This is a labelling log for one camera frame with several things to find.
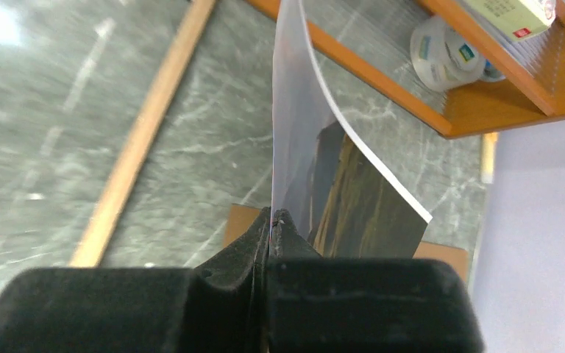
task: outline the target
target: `cardboard piece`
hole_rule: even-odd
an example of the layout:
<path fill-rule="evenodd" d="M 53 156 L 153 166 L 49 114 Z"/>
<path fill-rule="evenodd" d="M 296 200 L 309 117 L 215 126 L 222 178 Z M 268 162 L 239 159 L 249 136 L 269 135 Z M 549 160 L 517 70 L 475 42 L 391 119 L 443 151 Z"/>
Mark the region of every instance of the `cardboard piece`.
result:
<path fill-rule="evenodd" d="M 259 212 L 260 209 L 258 208 L 242 206 L 240 204 L 231 205 L 226 232 L 224 233 L 224 247 L 244 234 L 248 227 L 250 227 L 250 224 L 257 218 Z M 449 263 L 458 273 L 458 276 L 466 282 L 469 272 L 469 255 L 464 249 L 422 241 L 413 258 L 434 259 Z"/>

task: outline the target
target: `purple wall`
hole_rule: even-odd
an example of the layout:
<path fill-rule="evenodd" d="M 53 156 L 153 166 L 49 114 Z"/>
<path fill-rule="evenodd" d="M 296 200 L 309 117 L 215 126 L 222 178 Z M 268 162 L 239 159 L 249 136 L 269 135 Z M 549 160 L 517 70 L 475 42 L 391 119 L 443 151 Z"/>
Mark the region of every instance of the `purple wall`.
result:
<path fill-rule="evenodd" d="M 565 121 L 500 135 L 472 300 L 487 352 L 565 352 Z"/>

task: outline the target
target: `clear tape roll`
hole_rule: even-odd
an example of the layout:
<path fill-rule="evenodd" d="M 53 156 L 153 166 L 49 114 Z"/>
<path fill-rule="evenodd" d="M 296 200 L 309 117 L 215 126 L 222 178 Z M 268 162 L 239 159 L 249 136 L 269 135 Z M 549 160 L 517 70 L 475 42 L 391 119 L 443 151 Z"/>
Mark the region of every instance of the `clear tape roll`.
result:
<path fill-rule="evenodd" d="M 451 35 L 447 45 L 446 33 L 449 30 L 451 28 L 442 18 L 434 16 L 417 26 L 411 37 L 411 59 L 415 72 L 429 89 L 438 92 L 477 81 L 486 66 L 486 59 L 471 46 L 467 46 L 467 50 L 461 54 L 466 56 L 466 60 L 475 60 L 475 64 L 468 65 L 469 70 L 459 68 L 449 56 L 447 47 L 458 46 L 453 40 L 466 42 Z"/>
<path fill-rule="evenodd" d="M 499 82 L 505 79 L 505 75 L 501 71 L 497 70 L 488 60 L 484 66 L 484 72 L 482 74 L 481 80 L 484 82 Z"/>

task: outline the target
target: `gray marble wall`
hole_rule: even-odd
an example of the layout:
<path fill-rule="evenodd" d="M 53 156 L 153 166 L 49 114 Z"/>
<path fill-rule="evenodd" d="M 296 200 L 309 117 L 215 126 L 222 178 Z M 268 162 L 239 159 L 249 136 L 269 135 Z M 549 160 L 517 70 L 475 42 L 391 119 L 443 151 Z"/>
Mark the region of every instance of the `gray marble wall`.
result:
<path fill-rule="evenodd" d="M 0 290 L 68 262 L 187 6 L 0 0 Z M 220 249 L 231 203 L 269 204 L 273 39 L 249 5 L 218 2 L 102 265 L 197 265 Z M 354 128 L 434 215 L 426 239 L 472 251 L 479 139 L 443 140 L 321 63 Z"/>

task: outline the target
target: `wooden shelf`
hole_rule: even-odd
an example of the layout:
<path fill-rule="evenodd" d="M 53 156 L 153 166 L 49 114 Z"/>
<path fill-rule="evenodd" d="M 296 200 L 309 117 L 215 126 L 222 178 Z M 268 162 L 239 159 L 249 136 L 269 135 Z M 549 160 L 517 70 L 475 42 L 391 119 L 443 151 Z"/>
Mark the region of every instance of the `wooden shelf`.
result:
<path fill-rule="evenodd" d="M 555 84 L 555 113 L 540 111 L 512 82 L 476 82 L 451 90 L 445 117 L 452 124 L 447 137 L 474 135 L 565 119 L 565 33 Z"/>
<path fill-rule="evenodd" d="M 278 16 L 280 0 L 247 1 L 274 20 Z M 565 3 L 562 0 L 558 0 L 557 6 L 561 24 L 554 26 L 564 27 L 564 40 L 553 43 L 552 54 L 541 59 L 542 72 L 533 74 L 486 33 L 456 0 L 417 2 L 440 15 L 508 79 L 495 83 L 476 82 L 451 90 L 442 115 L 311 22 L 308 22 L 309 34 L 315 48 L 446 138 L 565 119 Z M 555 74 L 555 89 L 552 90 L 539 80 L 548 71 Z"/>

